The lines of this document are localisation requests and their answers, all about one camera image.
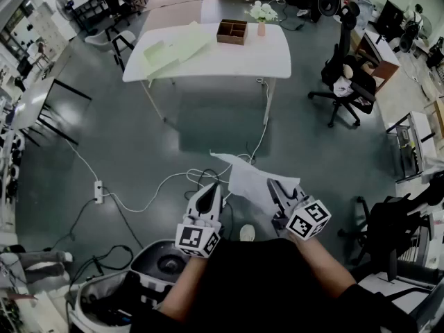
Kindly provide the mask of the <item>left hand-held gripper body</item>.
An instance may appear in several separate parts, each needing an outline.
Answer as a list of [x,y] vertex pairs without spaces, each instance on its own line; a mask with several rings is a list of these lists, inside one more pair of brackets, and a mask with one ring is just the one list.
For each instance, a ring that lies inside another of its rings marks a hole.
[[192,257],[210,257],[221,240],[219,215],[185,214],[176,229],[175,247]]

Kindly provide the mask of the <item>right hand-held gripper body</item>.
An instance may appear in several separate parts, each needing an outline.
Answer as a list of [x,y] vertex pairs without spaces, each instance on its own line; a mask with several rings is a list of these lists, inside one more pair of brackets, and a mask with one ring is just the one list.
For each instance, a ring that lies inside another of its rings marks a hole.
[[316,236],[331,219],[326,206],[313,196],[305,196],[294,206],[279,211],[272,218],[272,225],[277,236],[285,230],[306,241]]

